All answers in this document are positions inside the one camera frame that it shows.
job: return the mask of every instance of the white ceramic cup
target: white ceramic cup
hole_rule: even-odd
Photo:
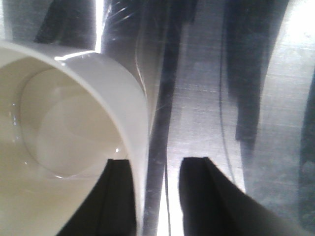
[[[109,158],[130,160],[140,235],[148,113],[135,78],[104,55],[0,42],[0,235],[55,235]]]

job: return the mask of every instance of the curved metal surface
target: curved metal surface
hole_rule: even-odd
[[[159,94],[164,100],[157,107],[161,112],[156,130],[163,130],[152,137],[148,182],[152,183],[151,201],[157,205],[151,212],[147,208],[146,214],[154,215],[151,223],[147,221],[154,228],[148,236],[156,231],[167,234],[169,222],[172,235],[184,235],[178,176],[187,156],[210,157],[257,202],[315,233],[312,0],[191,0],[185,1],[186,10],[176,7],[179,3],[174,0],[170,2],[182,18],[172,21],[176,15],[171,12],[166,26],[164,1],[157,5],[153,1],[123,1],[125,5],[81,1],[76,7],[81,5],[84,11],[72,6],[70,15],[58,10],[60,16],[50,16],[60,24],[55,29],[42,24],[49,7],[65,8],[75,1],[51,2],[0,1],[0,37],[36,38],[108,54],[136,75],[139,83],[149,81],[144,89],[155,94],[150,98],[153,111],[161,73],[161,88],[175,80],[173,88],[164,87]],[[111,16],[110,6],[116,9]],[[150,10],[139,12],[139,6]],[[99,7],[103,12],[96,14]],[[78,17],[89,21],[70,24]],[[173,34],[163,36],[166,29]],[[161,190],[166,161],[161,152],[166,142],[167,184]]]

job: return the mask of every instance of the cup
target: cup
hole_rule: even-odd
[[[58,233],[109,158],[130,160],[141,229],[148,140],[145,94],[116,61],[0,42],[1,235]]]

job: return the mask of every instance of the brushed metal surface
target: brushed metal surface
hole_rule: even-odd
[[[0,38],[33,41],[51,2],[0,0]],[[311,117],[313,109],[314,2],[269,1],[268,16],[257,18],[254,9],[243,22],[241,18],[229,19],[239,17],[247,8],[234,6],[240,9],[233,13],[226,8],[232,6],[225,5],[229,1],[196,2],[194,20],[179,26],[167,137],[167,185],[163,171],[151,176],[152,181],[163,179],[164,183],[157,184],[157,195],[162,191],[160,215],[155,219],[158,235],[168,233],[167,200],[171,233],[184,235],[178,175],[182,158],[188,156],[210,157],[242,191],[314,233],[315,150],[309,150],[315,139],[312,119],[305,116]],[[251,1],[235,2],[247,6]],[[261,19],[269,26],[266,31],[256,30]],[[238,27],[241,32],[229,27]],[[239,36],[239,41],[229,43],[231,35]],[[240,48],[231,51],[233,43]],[[258,79],[243,83],[233,78],[239,75]]]

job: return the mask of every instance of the white mug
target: white mug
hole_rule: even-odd
[[[116,61],[0,42],[0,234],[58,233],[110,158],[130,160],[140,235],[149,122],[141,86]]]

